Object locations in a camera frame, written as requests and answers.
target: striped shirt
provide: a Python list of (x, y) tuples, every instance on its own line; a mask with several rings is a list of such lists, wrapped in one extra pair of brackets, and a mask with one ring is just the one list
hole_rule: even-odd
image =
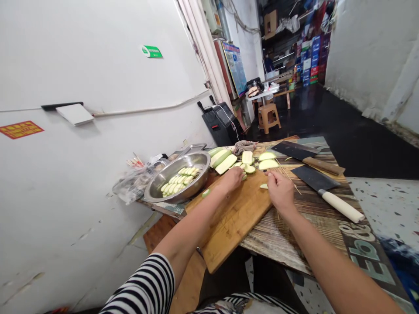
[[(100, 314), (167, 314), (175, 294), (175, 276), (165, 256), (151, 254), (140, 268), (109, 298)], [(232, 294), (201, 314), (297, 314), (280, 300), (255, 293)]]

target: wooden cutting board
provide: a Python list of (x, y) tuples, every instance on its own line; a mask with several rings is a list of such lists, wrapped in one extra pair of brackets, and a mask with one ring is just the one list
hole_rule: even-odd
[[(219, 182), (220, 180), (215, 181), (209, 189), (213, 189)], [(268, 191), (259, 188), (261, 184), (267, 182), (265, 174), (256, 170), (254, 174), (249, 174), (240, 187), (233, 191), (217, 209), (209, 231), (200, 245), (210, 273), (218, 269), (271, 208)], [(186, 213), (191, 213), (202, 200), (201, 194), (196, 196), (186, 206)]]

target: striped sleeve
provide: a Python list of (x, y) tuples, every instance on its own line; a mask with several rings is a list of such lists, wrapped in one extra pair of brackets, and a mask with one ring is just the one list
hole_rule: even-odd
[(167, 314), (174, 293), (172, 266), (162, 254), (151, 254), (109, 298), (100, 314)]

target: cleaver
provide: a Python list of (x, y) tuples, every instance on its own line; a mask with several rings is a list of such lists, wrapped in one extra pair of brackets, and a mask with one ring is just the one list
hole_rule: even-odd
[(273, 146), (271, 149), (284, 155), (301, 160), (305, 164), (309, 164), (313, 167), (330, 172), (331, 174), (340, 175), (345, 171), (345, 168), (336, 166), (334, 164), (329, 164), (325, 161), (314, 159), (313, 156), (317, 155), (319, 150), (308, 146), (288, 141), (282, 141), (281, 143)]
[(291, 172), (307, 183), (311, 188), (317, 191), (317, 193), (340, 213), (348, 217), (354, 223), (359, 223), (365, 218), (363, 214), (353, 208), (351, 205), (346, 203), (343, 199), (337, 197), (335, 194), (328, 192), (327, 190), (340, 185), (332, 178), (322, 174), (314, 168), (308, 165), (304, 165), (295, 169)]

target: metal bowl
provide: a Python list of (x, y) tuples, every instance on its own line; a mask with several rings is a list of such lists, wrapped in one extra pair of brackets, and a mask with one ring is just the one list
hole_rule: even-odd
[[(150, 203), (166, 202), (170, 204), (178, 204), (187, 201), (200, 191), (208, 180), (208, 169), (210, 167), (211, 156), (205, 151), (196, 151), (186, 154), (179, 159), (164, 167), (152, 180), (148, 183), (144, 198)], [(168, 183), (182, 168), (195, 167), (201, 170), (199, 176), (186, 188), (168, 197), (162, 197), (161, 187)]]

